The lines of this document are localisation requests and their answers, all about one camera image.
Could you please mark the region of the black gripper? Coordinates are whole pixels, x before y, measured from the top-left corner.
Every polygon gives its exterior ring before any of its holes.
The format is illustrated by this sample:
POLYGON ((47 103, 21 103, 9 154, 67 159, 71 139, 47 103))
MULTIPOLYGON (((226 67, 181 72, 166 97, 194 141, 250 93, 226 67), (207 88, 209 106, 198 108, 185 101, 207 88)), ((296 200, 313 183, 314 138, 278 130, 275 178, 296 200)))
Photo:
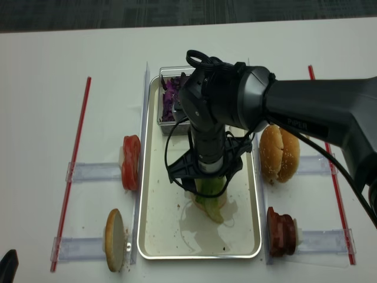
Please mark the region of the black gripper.
POLYGON ((249 136, 228 136, 225 125, 217 123, 207 132, 193 125, 188 131, 189 149, 171 165, 167 165, 171 183, 181 179, 185 191, 197 193, 195 179, 223 177, 225 192, 234 175, 242 170, 242 155, 252 150, 249 136))

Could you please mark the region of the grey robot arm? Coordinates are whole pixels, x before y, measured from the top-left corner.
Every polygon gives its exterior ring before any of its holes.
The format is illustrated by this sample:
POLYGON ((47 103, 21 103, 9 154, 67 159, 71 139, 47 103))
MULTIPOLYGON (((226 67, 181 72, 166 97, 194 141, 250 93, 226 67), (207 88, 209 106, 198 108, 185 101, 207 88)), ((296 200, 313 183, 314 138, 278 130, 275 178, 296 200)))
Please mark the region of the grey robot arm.
POLYGON ((197 179, 231 179, 249 136, 272 123, 330 160, 376 221, 376 78, 279 81, 262 66, 196 50, 186 60, 194 72, 178 96, 190 148, 166 165, 170 182, 197 193, 197 179))

